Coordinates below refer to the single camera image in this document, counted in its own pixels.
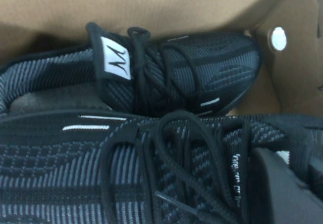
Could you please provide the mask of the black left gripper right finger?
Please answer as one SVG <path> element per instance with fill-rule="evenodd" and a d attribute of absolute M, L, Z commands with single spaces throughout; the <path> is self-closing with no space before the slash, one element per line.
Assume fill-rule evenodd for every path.
<path fill-rule="evenodd" d="M 322 184 L 322 161 L 312 157 L 309 163 L 310 180 L 313 184 Z"/>

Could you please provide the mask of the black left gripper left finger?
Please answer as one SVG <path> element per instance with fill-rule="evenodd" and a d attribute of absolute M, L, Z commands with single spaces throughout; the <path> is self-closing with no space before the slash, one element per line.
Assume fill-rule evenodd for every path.
<path fill-rule="evenodd" d="M 276 153 L 255 148 L 249 164 L 250 223 L 322 223 L 322 200 Z"/>

